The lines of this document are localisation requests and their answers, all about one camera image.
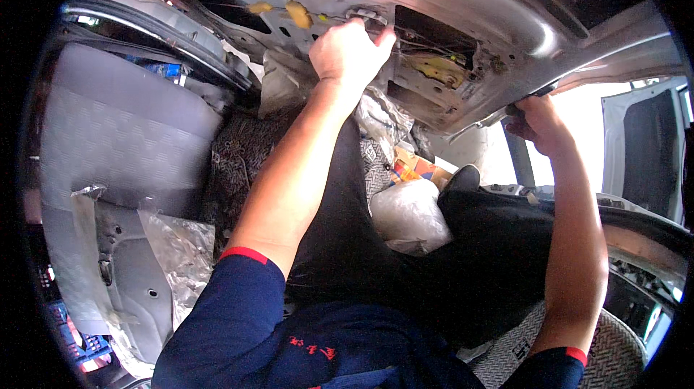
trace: hand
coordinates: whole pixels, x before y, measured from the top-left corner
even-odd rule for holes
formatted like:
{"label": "hand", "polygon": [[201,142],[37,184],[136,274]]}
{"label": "hand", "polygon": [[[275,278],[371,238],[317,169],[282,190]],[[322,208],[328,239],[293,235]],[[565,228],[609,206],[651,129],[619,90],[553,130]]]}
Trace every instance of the hand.
{"label": "hand", "polygon": [[525,112],[525,119],[514,117],[514,122],[506,126],[509,133],[535,144],[535,149],[550,159],[575,146],[573,136],[557,115],[549,95],[530,96],[516,103]]}
{"label": "hand", "polygon": [[[353,18],[333,26],[311,46],[308,56],[321,81],[330,81],[361,93],[390,57],[395,43],[392,26],[375,41],[364,30],[364,21]],[[357,104],[355,99],[352,108]]]}

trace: forearm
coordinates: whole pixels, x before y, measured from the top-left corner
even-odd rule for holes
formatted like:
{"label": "forearm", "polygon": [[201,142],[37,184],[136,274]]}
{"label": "forearm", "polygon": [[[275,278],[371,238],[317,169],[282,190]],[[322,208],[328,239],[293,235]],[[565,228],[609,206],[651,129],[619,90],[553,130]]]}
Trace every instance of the forearm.
{"label": "forearm", "polygon": [[326,82],[316,86],[261,168],[229,247],[257,250],[287,277],[296,248],[321,203],[337,134],[346,119],[334,106],[347,95],[359,94]]}
{"label": "forearm", "polygon": [[[607,289],[607,247],[595,194],[573,138],[551,158],[554,228],[545,277],[547,318],[560,324],[597,322]],[[577,346],[587,351],[590,346]]]}

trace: person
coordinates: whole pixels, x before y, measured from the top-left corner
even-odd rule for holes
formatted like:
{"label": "person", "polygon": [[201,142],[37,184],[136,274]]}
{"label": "person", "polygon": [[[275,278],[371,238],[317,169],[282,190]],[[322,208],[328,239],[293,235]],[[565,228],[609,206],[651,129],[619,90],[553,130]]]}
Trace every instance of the person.
{"label": "person", "polygon": [[[542,295],[541,331],[503,387],[577,387],[607,248],[572,136],[547,96],[519,101],[525,120],[508,126],[551,160],[553,220],[499,215],[509,203],[471,206],[489,195],[449,189],[444,199],[468,213],[461,228],[444,209],[454,242],[421,258],[391,251],[370,220],[351,113],[395,40],[386,28],[372,41],[352,19],[312,46],[320,81],[261,168],[153,387],[481,388],[453,348],[498,337]],[[534,224],[544,229],[524,232]],[[285,294],[299,306],[283,320]]]}

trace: gray seat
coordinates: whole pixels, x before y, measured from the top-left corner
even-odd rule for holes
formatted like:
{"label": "gray seat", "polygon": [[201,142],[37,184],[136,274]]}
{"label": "gray seat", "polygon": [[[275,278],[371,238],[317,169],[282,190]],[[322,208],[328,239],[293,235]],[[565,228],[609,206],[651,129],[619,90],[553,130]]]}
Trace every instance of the gray seat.
{"label": "gray seat", "polygon": [[[521,324],[488,346],[469,365],[485,388],[498,388],[527,357],[544,320],[542,302]],[[579,389],[627,389],[646,367],[646,348],[629,326],[604,309],[597,320]]]}
{"label": "gray seat", "polygon": [[[140,348],[147,356],[141,359],[156,358],[156,344],[171,331],[171,294],[137,230],[135,209],[151,196],[164,214],[198,216],[220,123],[200,97],[157,74],[88,46],[64,47],[42,123],[42,220],[57,285],[78,330],[109,333],[97,308],[109,300],[142,324],[135,337],[157,334],[150,352],[144,344],[151,340]],[[76,235],[70,194],[92,184],[107,186],[95,206],[97,216],[107,217],[99,237],[122,223],[123,236],[111,249],[97,244],[103,237],[84,243]],[[110,273],[103,274],[104,265]],[[150,289],[158,291],[156,300],[145,297]]]}

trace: navy blue shirt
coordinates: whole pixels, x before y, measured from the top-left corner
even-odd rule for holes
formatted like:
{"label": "navy blue shirt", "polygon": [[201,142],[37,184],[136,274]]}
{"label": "navy blue shirt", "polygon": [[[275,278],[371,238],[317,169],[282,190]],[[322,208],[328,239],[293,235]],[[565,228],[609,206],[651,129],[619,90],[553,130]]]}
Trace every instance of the navy blue shirt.
{"label": "navy blue shirt", "polygon": [[[164,346],[153,386],[483,388],[441,338],[394,309],[333,302],[282,321],[283,305],[284,276],[272,261],[245,247],[225,252]],[[533,355],[503,387],[576,388],[585,356],[574,350]]]}

